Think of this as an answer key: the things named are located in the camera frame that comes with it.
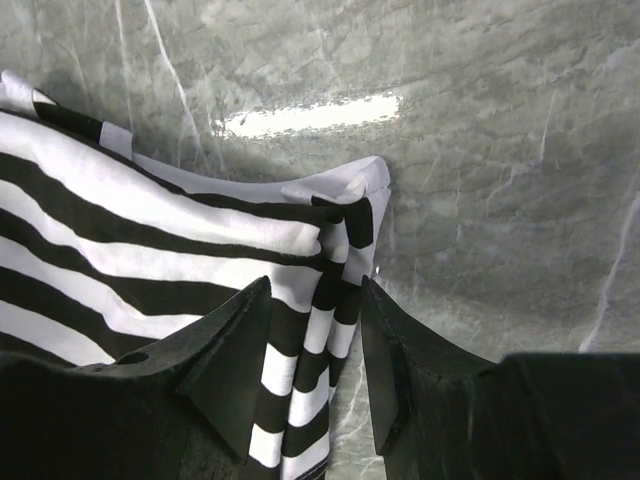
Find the marble countertop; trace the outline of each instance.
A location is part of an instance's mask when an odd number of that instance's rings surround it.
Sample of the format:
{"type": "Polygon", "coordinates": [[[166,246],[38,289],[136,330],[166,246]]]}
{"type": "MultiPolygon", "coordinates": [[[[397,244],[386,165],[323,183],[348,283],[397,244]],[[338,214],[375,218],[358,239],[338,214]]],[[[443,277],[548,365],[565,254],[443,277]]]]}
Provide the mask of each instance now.
{"type": "MultiPolygon", "coordinates": [[[[639,2],[0,8],[1,69],[155,158],[269,181],[384,156],[377,280],[458,345],[639,350],[639,2]]],[[[328,478],[384,478],[359,338],[333,415],[328,478]]]]}

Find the striped shirt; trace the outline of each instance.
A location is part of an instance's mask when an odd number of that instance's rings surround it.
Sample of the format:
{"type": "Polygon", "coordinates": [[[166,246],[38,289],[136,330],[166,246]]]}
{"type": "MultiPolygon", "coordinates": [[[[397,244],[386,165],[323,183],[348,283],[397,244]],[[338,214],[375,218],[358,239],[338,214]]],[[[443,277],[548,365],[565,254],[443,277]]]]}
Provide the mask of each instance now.
{"type": "Polygon", "coordinates": [[[245,468],[321,476],[389,199],[383,159],[236,183],[139,155],[129,132],[10,72],[0,107],[0,349],[111,363],[268,275],[273,318],[245,468]]]}

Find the striped cloth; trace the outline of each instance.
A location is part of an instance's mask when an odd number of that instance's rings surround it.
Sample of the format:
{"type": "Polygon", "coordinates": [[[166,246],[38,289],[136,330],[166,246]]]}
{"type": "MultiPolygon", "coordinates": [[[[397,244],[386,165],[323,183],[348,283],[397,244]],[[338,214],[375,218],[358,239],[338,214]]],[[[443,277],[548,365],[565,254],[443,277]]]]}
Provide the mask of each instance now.
{"type": "Polygon", "coordinates": [[[383,159],[282,183],[205,178],[1,78],[0,349],[111,363],[268,275],[274,315],[246,473],[321,477],[389,199],[383,159]]]}

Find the black and white striped fabric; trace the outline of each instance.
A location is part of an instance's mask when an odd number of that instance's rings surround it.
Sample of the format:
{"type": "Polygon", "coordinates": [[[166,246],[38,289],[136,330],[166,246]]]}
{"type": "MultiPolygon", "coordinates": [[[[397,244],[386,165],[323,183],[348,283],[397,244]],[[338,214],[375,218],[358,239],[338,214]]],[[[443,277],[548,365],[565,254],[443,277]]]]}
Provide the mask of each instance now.
{"type": "Polygon", "coordinates": [[[1,78],[0,348],[110,363],[268,275],[274,318],[247,468],[321,477],[390,194],[383,159],[283,183],[205,178],[1,78]]]}

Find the black plastic part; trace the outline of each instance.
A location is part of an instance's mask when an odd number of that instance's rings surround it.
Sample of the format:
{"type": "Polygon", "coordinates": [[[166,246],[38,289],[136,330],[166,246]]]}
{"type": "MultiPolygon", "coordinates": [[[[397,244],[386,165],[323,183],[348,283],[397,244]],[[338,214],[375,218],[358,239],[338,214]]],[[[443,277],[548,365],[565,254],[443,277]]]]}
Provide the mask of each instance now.
{"type": "Polygon", "coordinates": [[[640,478],[640,355],[532,353],[493,364],[369,279],[362,339],[389,479],[640,478]]]}
{"type": "Polygon", "coordinates": [[[241,478],[270,318],[265,277],[113,365],[0,353],[0,478],[241,478]]]}

